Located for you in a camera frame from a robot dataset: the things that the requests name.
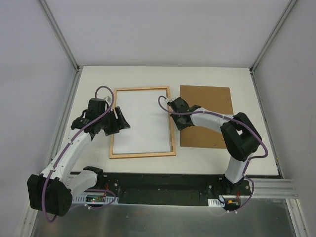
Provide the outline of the brown backing board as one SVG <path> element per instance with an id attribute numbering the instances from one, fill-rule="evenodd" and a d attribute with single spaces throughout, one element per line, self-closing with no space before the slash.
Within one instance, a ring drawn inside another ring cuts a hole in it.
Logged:
<path id="1" fill-rule="evenodd" d="M 180 97 L 189 106 L 198 105 L 209 111 L 232 115 L 233 106 L 228 87 L 181 85 Z M 225 149 L 226 145 L 221 133 L 191 126 L 180 132 L 180 146 L 192 148 Z"/>

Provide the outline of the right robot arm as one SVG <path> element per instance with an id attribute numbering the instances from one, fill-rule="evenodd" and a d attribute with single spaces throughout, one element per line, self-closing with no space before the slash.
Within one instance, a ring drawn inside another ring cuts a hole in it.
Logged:
<path id="1" fill-rule="evenodd" d="M 167 102 L 173 112 L 170 114 L 179 131 L 188 127 L 203 127 L 220 133 L 230 154 L 224 173 L 222 189 L 228 195 L 235 194 L 243 181 L 246 164 L 263 144 L 258 131 L 242 112 L 236 115 L 218 114 L 188 103 L 181 97 Z"/>

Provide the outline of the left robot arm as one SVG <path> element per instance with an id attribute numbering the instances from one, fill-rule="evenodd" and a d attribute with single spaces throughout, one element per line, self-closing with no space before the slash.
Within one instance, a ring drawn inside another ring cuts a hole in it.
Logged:
<path id="1" fill-rule="evenodd" d="M 99 132 L 109 136 L 129 129 L 120 107 L 111 108 L 105 99 L 91 98 L 88 108 L 71 125 L 69 136 L 61 150 L 40 173 L 27 181 L 30 207 L 55 216 L 65 216 L 73 198 L 89 188 L 99 192 L 104 188 L 103 170 L 87 166 L 76 177 L 69 177 L 84 149 Z"/>

